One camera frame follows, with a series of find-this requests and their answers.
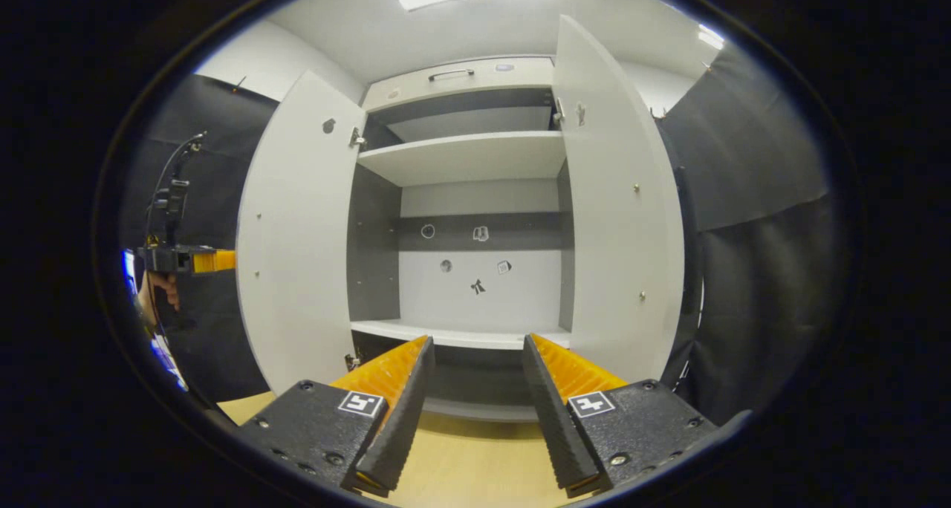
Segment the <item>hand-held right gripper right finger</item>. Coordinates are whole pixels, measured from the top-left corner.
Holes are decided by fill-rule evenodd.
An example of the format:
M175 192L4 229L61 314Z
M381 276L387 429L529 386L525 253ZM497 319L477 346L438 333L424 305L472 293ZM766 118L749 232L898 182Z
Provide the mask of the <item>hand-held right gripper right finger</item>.
M659 475L718 430L659 380L625 382L537 334L522 364L556 482L568 498Z

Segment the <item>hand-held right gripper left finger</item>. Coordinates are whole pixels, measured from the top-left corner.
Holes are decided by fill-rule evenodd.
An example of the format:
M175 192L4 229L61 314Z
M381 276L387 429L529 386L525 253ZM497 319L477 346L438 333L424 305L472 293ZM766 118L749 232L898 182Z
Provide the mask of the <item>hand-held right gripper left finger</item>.
M434 365L434 339L419 336L336 382L300 380L238 435L307 481L387 497L400 483Z

